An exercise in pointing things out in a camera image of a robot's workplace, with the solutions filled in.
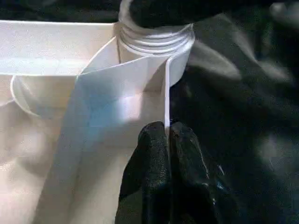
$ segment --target gloved hand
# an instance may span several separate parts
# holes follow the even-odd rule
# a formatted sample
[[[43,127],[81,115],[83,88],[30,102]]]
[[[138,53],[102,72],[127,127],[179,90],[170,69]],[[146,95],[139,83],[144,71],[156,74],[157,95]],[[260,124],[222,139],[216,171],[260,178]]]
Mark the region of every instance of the gloved hand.
[[[269,6],[279,0],[133,0],[132,20],[144,28],[194,23],[216,14],[252,5]]]
[[[115,224],[168,224],[170,177],[164,125],[148,124],[124,170]]]

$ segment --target white plastic container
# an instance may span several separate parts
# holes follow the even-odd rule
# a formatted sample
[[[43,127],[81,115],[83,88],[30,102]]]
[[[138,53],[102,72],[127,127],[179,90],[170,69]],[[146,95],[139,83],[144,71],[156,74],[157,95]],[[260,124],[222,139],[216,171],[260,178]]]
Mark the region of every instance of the white plastic container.
[[[10,43],[3,44],[0,60],[13,64],[2,64],[0,74],[14,76],[16,105],[37,130],[60,133],[57,147],[48,150],[48,157],[56,153],[47,180],[49,168],[35,177],[34,199],[22,203],[28,204],[23,220],[0,209],[0,223],[114,223],[122,172],[140,130],[163,121],[168,132],[169,88],[184,72],[193,32],[182,35],[182,45],[178,36],[167,35],[164,43],[176,40],[179,47],[149,54],[124,42],[119,24],[0,21],[0,29],[8,30],[3,42]],[[19,207],[14,201],[11,211]]]

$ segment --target black rubber glove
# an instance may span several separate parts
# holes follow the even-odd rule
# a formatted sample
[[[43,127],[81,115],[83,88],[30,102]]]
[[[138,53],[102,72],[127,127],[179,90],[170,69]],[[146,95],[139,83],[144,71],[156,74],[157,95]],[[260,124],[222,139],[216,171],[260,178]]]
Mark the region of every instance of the black rubber glove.
[[[168,224],[170,164],[162,122],[146,125],[138,137],[121,183],[116,224]]]
[[[133,0],[133,21],[145,28],[194,23],[216,14],[252,5],[269,6],[279,0]]]

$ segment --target black glove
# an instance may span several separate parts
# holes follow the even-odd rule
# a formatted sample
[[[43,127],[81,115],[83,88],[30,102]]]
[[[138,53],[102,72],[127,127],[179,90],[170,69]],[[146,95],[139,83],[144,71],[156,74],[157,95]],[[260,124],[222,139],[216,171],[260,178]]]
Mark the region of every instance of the black glove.
[[[146,125],[121,183],[116,224],[168,224],[171,209],[170,164],[162,122]]]
[[[145,28],[194,23],[216,14],[252,5],[269,6],[279,0],[133,0],[133,21]]]

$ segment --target black fabric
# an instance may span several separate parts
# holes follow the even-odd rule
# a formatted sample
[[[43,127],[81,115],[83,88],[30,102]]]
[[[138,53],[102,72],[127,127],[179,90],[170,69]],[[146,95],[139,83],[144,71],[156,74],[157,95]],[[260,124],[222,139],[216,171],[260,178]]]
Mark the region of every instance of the black fabric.
[[[164,125],[148,124],[141,130],[138,145],[124,170],[115,223],[168,224],[170,175]]]
[[[1,20],[103,22],[118,21],[120,0],[3,0]]]
[[[212,180],[206,188],[198,184],[197,193],[206,195],[205,204],[215,202],[218,223],[298,223],[299,129],[273,116],[240,111],[203,77],[189,68],[171,89],[171,117],[192,128],[200,143],[194,170],[204,173],[203,160],[211,173]]]

